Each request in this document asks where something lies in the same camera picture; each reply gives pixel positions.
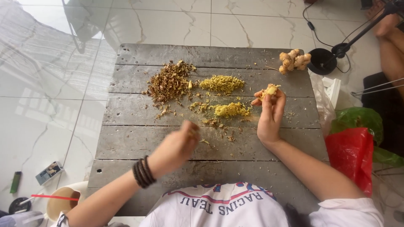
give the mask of red straw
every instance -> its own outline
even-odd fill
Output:
[[[78,201],[78,199],[75,199],[75,198],[63,197],[63,196],[55,196],[55,195],[35,195],[35,194],[32,194],[31,196],[32,197],[42,197],[42,198],[52,198],[52,199]]]

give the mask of white t-shirt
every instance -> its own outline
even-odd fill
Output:
[[[369,198],[333,199],[309,215],[313,227],[382,227]],[[126,225],[114,223],[114,227]],[[199,185],[164,193],[139,227],[288,226],[274,195],[250,183]],[[68,227],[67,221],[61,227]]]

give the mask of red plastic bag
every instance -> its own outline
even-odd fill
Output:
[[[330,164],[372,195],[373,136],[367,128],[347,128],[326,137]]]

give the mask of toothpick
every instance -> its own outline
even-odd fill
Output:
[[[271,67],[269,67],[269,66],[266,66],[266,65],[265,65],[265,67],[267,67],[267,68],[270,68],[270,69],[274,69],[274,68],[271,68]],[[274,70],[277,70],[277,69],[274,69]]]

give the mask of hand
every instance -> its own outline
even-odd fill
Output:
[[[254,94],[260,97],[262,91]],[[282,121],[283,112],[286,103],[286,95],[278,89],[276,95],[266,95],[262,102],[257,98],[251,102],[252,105],[262,106],[261,117],[258,121],[257,135],[261,143],[267,148],[280,140],[279,127]]]
[[[155,179],[181,167],[190,157],[199,141],[199,127],[184,121],[181,129],[171,132],[147,158]]]

